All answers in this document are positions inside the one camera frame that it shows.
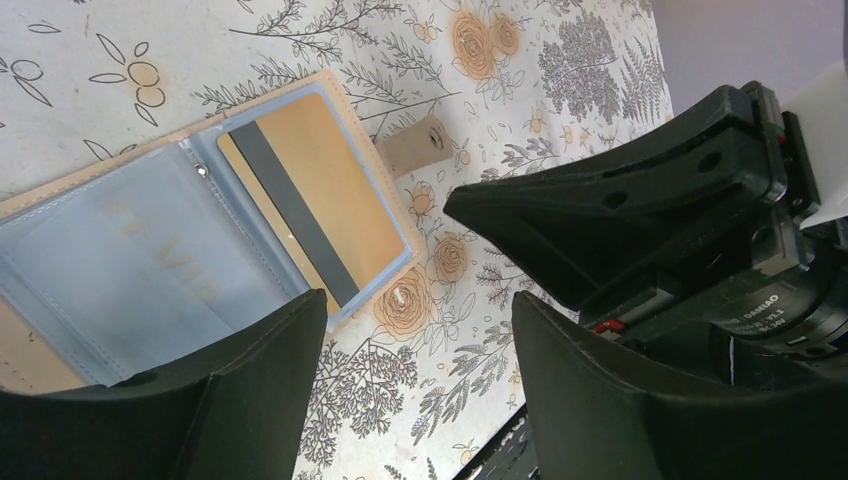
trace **beige leather wallet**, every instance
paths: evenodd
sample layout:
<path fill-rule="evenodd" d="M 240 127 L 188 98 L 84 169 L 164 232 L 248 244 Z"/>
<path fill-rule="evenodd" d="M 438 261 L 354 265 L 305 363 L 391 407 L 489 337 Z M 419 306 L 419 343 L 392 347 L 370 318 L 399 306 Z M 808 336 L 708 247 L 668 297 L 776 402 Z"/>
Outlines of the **beige leather wallet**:
<path fill-rule="evenodd" d="M 292 95 L 297 98 L 267 111 L 268 105 Z M 232 127 L 236 116 L 263 107 L 263 113 Z M 360 297 L 359 309 L 364 308 L 368 301 L 359 292 L 367 291 L 369 298 L 380 295 L 424 254 L 426 246 L 393 179 L 452 156 L 444 126 L 428 116 L 375 147 L 328 71 L 0 202 L 0 220 L 20 216 L 157 149 L 216 128 L 219 153 L 249 194 L 252 208 L 261 212 L 309 288 L 327 290 L 331 315 L 353 295 Z M 134 225 L 125 226 L 127 235 L 144 228 L 141 222 Z M 169 255 L 176 241 L 165 242 L 159 255 Z M 389 266 L 397 267 L 403 252 L 411 255 L 375 288 L 375 278 Z M 328 263 L 327 257 L 335 263 Z M 173 257 L 168 262 L 181 266 Z M 6 389 L 37 394 L 90 383 L 5 298 L 0 302 L 0 362 L 0 387 Z"/>

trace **gray leaf illustration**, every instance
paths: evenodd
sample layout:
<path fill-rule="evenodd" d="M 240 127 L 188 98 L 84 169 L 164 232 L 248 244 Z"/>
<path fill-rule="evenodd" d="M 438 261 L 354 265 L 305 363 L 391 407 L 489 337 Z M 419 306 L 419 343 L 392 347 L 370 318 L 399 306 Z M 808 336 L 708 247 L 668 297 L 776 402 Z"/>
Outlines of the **gray leaf illustration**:
<path fill-rule="evenodd" d="M 15 77 L 15 81 L 18 82 L 18 85 L 20 85 L 21 88 L 23 88 L 24 91 L 27 92 L 30 97 L 38 100 L 39 102 L 47 105 L 48 107 L 53 106 L 50 103 L 50 100 L 47 100 L 47 97 L 45 97 L 44 94 L 41 93 L 37 88 L 33 87 L 28 81 L 20 77 Z"/>
<path fill-rule="evenodd" d="M 106 147 L 104 147 L 103 145 L 100 145 L 99 143 L 92 140 L 83 140 L 82 143 L 84 143 L 85 146 L 88 147 L 89 150 L 91 150 L 91 153 L 93 153 L 94 156 L 97 157 L 97 159 L 101 162 L 103 160 L 108 160 L 112 158 L 112 154 L 109 153 L 109 150 L 106 150 Z"/>
<path fill-rule="evenodd" d="M 62 32 L 61 30 L 54 27 L 53 25 L 48 25 L 46 23 L 33 23 L 32 25 L 27 27 L 27 30 L 29 30 L 32 33 L 44 33 L 44 34 L 61 33 Z"/>
<path fill-rule="evenodd" d="M 103 45 L 103 48 L 106 50 L 106 53 L 112 57 L 113 60 L 120 63 L 121 65 L 127 64 L 127 58 L 124 57 L 124 54 L 121 53 L 121 49 L 118 48 L 112 40 L 109 40 L 104 35 L 97 34 L 97 38 L 100 40 L 100 44 Z"/>
<path fill-rule="evenodd" d="M 149 43 L 141 42 L 141 43 L 139 43 L 138 45 L 135 46 L 133 53 L 135 54 L 136 58 L 142 57 L 142 56 L 144 56 L 145 53 L 147 53 L 147 49 L 149 49 L 149 48 L 150 48 Z"/>
<path fill-rule="evenodd" d="M 460 321 L 465 320 L 469 315 L 471 315 L 471 309 L 474 308 L 475 300 L 477 300 L 477 294 L 471 292 L 467 297 L 465 297 L 465 300 L 462 301 L 462 305 L 459 307 L 459 315 L 457 315 L 457 318 L 459 318 Z"/>
<path fill-rule="evenodd" d="M 253 13 L 253 10 L 247 5 L 247 2 L 251 0 L 238 0 L 238 4 L 241 5 L 241 8 L 248 13 Z"/>
<path fill-rule="evenodd" d="M 138 116 L 142 118 L 145 122 L 153 125 L 154 127 L 158 127 L 159 124 L 156 123 L 156 120 L 153 118 L 153 115 L 144 105 L 140 103 L 135 104 L 135 112 L 138 113 Z"/>
<path fill-rule="evenodd" d="M 127 80 L 127 77 L 120 73 L 98 73 L 88 79 L 94 83 L 121 83 Z"/>

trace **card holder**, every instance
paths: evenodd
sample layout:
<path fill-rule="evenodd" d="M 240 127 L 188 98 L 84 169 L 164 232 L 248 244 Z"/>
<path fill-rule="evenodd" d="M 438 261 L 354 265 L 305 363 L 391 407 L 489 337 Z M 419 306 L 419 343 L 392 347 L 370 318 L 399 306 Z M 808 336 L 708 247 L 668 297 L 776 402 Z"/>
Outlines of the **card holder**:
<path fill-rule="evenodd" d="M 423 251 L 337 81 L 317 77 L 0 220 L 4 299 L 84 383 L 173 361 L 310 288 L 328 291 L 332 330 Z"/>
<path fill-rule="evenodd" d="M 92 383 L 180 358 L 294 298 L 181 153 L 153 152 L 0 227 L 4 296 Z"/>

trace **orange flower illustration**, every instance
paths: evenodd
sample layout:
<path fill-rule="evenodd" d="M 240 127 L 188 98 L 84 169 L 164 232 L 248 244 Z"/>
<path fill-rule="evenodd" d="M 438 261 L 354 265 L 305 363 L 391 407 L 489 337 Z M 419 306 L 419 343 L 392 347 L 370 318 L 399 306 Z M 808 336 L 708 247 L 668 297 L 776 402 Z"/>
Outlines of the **orange flower illustration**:
<path fill-rule="evenodd" d="M 418 182 L 412 191 L 407 190 L 412 199 L 412 206 L 409 207 L 409 213 L 415 215 L 416 220 L 420 222 L 436 208 L 436 194 L 433 193 L 433 187 L 427 182 Z"/>
<path fill-rule="evenodd" d="M 446 235 L 433 251 L 433 256 L 427 264 L 427 274 L 432 280 L 454 283 L 459 281 L 468 269 L 468 254 L 459 235 L 453 232 L 446 232 Z"/>
<path fill-rule="evenodd" d="M 468 165 L 471 163 L 471 154 L 468 153 L 468 150 L 462 149 L 459 151 L 459 163 L 463 165 Z"/>
<path fill-rule="evenodd" d="M 524 127 L 530 127 L 530 131 L 533 133 L 541 133 L 542 125 L 546 125 L 545 120 L 543 120 L 543 112 L 541 108 L 533 108 L 530 110 L 530 120 L 524 122 Z"/>
<path fill-rule="evenodd" d="M 115 45 L 112 40 L 109 40 L 105 35 L 97 34 L 100 44 L 106 50 L 106 53 L 112 57 L 112 60 L 125 67 L 126 74 L 120 72 L 98 73 L 90 77 L 88 80 L 94 83 L 122 83 L 129 79 L 135 84 L 135 111 L 139 117 L 145 122 L 158 127 L 156 119 L 150 112 L 151 108 L 159 108 L 165 104 L 165 91 L 159 85 L 161 76 L 159 69 L 152 63 L 141 60 L 150 44 L 141 42 L 133 49 L 133 58 L 127 58 L 123 52 Z"/>
<path fill-rule="evenodd" d="M 433 297 L 420 266 L 413 267 L 377 299 L 374 315 L 396 339 L 411 338 L 427 324 Z"/>
<path fill-rule="evenodd" d="M 418 40 L 421 40 L 424 43 L 430 43 L 439 38 L 440 31 L 440 29 L 430 25 L 429 22 L 416 23 L 412 26 L 412 32 L 415 33 Z"/>
<path fill-rule="evenodd" d="M 518 369 L 518 364 L 515 364 L 515 369 L 512 371 L 512 376 L 509 377 L 509 383 L 514 383 L 518 385 L 521 383 L 521 370 Z"/>
<path fill-rule="evenodd" d="M 589 133 L 588 128 L 583 128 L 583 132 L 580 134 L 580 146 L 588 147 L 592 144 L 592 134 Z"/>
<path fill-rule="evenodd" d="M 468 465 L 468 462 L 474 458 L 474 452 L 480 450 L 480 447 L 472 446 L 474 444 L 474 439 L 472 438 L 468 444 L 457 443 L 453 446 L 455 450 L 462 450 L 462 453 L 459 455 L 459 463 L 462 466 Z"/>
<path fill-rule="evenodd" d="M 489 29 L 492 44 L 504 55 L 514 55 L 521 43 L 521 33 L 511 18 L 498 15 Z"/>
<path fill-rule="evenodd" d="M 572 143 L 574 143 L 574 134 L 571 133 L 570 125 L 563 125 L 562 135 L 560 135 L 559 138 L 564 138 L 566 145 L 571 145 Z"/>
<path fill-rule="evenodd" d="M 453 26 L 453 49 L 469 77 L 482 80 L 492 76 L 495 70 L 493 48 L 486 25 L 471 13 L 459 14 Z"/>

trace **red marking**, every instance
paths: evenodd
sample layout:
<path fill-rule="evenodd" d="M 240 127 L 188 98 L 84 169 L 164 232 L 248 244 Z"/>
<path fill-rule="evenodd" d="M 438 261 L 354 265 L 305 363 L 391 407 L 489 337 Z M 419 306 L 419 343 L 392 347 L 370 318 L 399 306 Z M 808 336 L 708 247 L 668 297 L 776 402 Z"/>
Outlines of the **red marking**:
<path fill-rule="evenodd" d="M 608 330 L 615 333 L 621 333 L 622 331 L 624 331 L 625 328 L 627 328 L 627 325 L 614 318 L 610 318 L 604 323 L 596 325 L 595 328 L 593 328 L 592 330 L 594 330 L 594 332 L 598 334 L 604 333 Z"/>

